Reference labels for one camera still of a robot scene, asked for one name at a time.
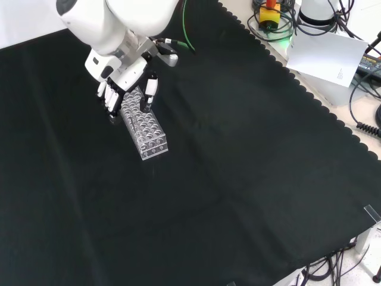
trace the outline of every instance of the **white paper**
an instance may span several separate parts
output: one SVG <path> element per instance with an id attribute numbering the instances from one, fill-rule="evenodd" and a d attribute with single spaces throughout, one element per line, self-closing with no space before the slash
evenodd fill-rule
<path id="1" fill-rule="evenodd" d="M 62 29 L 55 0 L 0 0 L 0 48 Z"/>
<path id="2" fill-rule="evenodd" d="M 321 30 L 303 27 L 310 33 Z M 327 33 L 293 35 L 288 49 L 287 68 L 348 87 L 361 61 L 367 43 L 346 36 Z"/>

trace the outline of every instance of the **table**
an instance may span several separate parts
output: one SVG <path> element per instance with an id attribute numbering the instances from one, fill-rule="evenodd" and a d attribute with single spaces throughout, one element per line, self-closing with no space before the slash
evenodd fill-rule
<path id="1" fill-rule="evenodd" d="M 228 11 L 232 12 L 238 20 L 242 22 L 247 28 L 246 21 L 252 16 L 251 10 L 251 0 L 219 0 L 224 7 L 228 9 Z M 274 57 L 276 57 L 277 61 L 280 61 L 284 66 L 287 65 L 286 60 L 275 51 L 267 42 L 261 41 L 268 49 Z M 368 146 L 369 151 L 372 151 L 377 154 L 379 160 L 381 159 L 381 141 L 375 139 L 373 136 L 370 136 L 364 132 L 359 131 L 356 128 L 356 124 L 353 121 L 348 106 L 341 107 L 332 107 L 327 101 L 324 100 L 324 96 L 320 94 L 313 86 L 308 84 L 308 82 L 299 74 L 295 73 L 296 78 L 300 81 L 301 85 L 307 88 L 307 91 L 312 92 L 315 95 L 315 98 L 319 99 L 323 106 L 327 107 L 331 113 L 334 113 L 339 120 L 345 123 L 345 126 L 352 129 L 353 134 L 358 136 L 362 143 Z M 353 102 L 353 112 L 359 121 L 377 126 L 376 121 L 374 119 L 374 115 L 376 113 L 377 108 L 380 106 L 380 101 L 374 99 L 371 96 L 362 98 Z"/>
<path id="2" fill-rule="evenodd" d="M 219 2 L 221 2 L 228 11 L 233 13 L 233 15 L 235 15 L 247 28 L 247 19 L 252 16 L 251 0 L 219 0 Z M 261 43 L 266 46 L 266 49 L 270 51 L 270 54 L 273 55 L 277 61 L 280 61 L 284 66 L 287 64 L 286 60 L 269 43 L 264 41 L 261 41 Z M 347 105 L 333 107 L 324 99 L 324 95 L 311 86 L 298 72 L 293 72 L 293 74 L 300 81 L 301 85 L 306 87 L 307 91 L 313 93 L 314 97 L 320 100 L 323 106 L 327 107 L 331 113 L 335 114 L 339 120 L 343 121 L 345 126 L 349 127 L 353 134 L 358 136 L 360 141 L 368 146 L 369 151 L 376 153 L 379 160 L 381 160 L 381 141 L 356 128 L 356 123 L 353 121 Z M 372 126 L 377 126 L 374 114 L 379 106 L 380 101 L 374 99 L 372 96 L 362 97 L 352 103 L 356 118 L 359 121 Z M 366 250 L 375 231 L 376 227 L 373 227 L 359 236 L 358 245 L 356 247 L 356 250 L 359 253 L 363 253 Z M 300 273 L 300 270 L 301 269 L 296 270 L 285 279 L 279 281 L 275 286 L 289 285 Z"/>
<path id="3" fill-rule="evenodd" d="M 103 116 L 89 47 L 68 31 L 1 51 L 2 284 L 273 285 L 371 226 L 378 162 L 217 1 L 189 8 L 200 50 L 155 66 L 170 152 L 152 161 Z M 168 37 L 182 37 L 177 23 Z"/>

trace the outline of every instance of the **white device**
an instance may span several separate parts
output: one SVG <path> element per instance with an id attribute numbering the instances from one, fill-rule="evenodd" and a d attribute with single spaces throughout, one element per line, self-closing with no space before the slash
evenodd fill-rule
<path id="1" fill-rule="evenodd" d="M 336 10 L 339 0 L 330 1 Z M 335 12 L 332 10 L 328 0 L 303 0 L 299 11 L 300 19 L 312 26 L 328 26 L 334 18 Z"/>
<path id="2" fill-rule="evenodd" d="M 97 96 L 104 99 L 110 116 L 116 116 L 125 93 L 134 90 L 146 74 L 140 109 L 150 110 L 158 79 L 148 70 L 149 61 L 157 55 L 169 66 L 175 66 L 178 56 L 169 46 L 159 46 L 149 37 L 167 27 L 177 3 L 178 0 L 57 0 L 61 20 L 92 48 L 85 66 L 101 83 Z"/>

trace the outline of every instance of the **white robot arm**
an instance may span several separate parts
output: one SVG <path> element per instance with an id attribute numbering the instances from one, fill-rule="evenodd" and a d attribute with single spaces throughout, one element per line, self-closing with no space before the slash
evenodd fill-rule
<path id="1" fill-rule="evenodd" d="M 168 45 L 149 38 L 168 25 L 178 0 L 57 0 L 69 30 L 92 50 L 85 66 L 101 84 L 97 95 L 116 116 L 126 92 L 146 77 L 140 109 L 148 112 L 158 88 L 149 61 L 159 56 L 169 66 L 178 60 Z"/>

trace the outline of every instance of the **white wall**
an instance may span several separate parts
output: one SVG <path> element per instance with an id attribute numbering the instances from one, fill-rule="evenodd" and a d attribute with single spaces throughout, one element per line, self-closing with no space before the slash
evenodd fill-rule
<path id="1" fill-rule="evenodd" d="M 0 0 L 0 48 L 65 29 L 55 0 Z"/>

